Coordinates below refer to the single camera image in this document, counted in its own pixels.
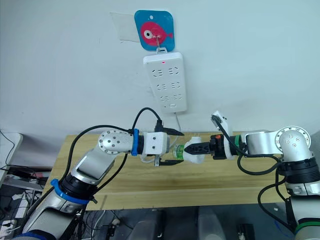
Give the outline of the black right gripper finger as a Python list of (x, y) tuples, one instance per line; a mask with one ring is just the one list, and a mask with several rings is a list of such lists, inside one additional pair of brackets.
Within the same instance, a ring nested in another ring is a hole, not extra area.
[(184, 148), (184, 151), (191, 155), (207, 155), (211, 153), (209, 142), (192, 143)]

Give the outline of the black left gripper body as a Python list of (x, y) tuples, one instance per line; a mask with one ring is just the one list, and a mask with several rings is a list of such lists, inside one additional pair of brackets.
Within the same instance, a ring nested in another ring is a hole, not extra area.
[(162, 155), (170, 150), (170, 137), (165, 132), (154, 132), (152, 136), (152, 154), (154, 155), (154, 166), (159, 167)]

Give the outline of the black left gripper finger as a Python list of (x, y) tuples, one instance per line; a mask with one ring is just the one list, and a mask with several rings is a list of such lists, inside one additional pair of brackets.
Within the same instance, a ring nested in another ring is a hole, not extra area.
[(180, 132), (179, 130), (173, 128), (163, 127), (162, 132), (170, 135), (170, 136), (184, 136), (184, 133)]
[(174, 165), (180, 164), (182, 162), (183, 162), (183, 160), (179, 160), (179, 159), (166, 159), (164, 161), (161, 160), (159, 162), (159, 166), (174, 166)]

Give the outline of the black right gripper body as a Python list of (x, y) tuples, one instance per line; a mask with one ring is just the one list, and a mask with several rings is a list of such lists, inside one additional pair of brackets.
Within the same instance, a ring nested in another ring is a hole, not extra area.
[(224, 135), (216, 134), (210, 136), (209, 148), (214, 160), (225, 160), (225, 145), (224, 145)]

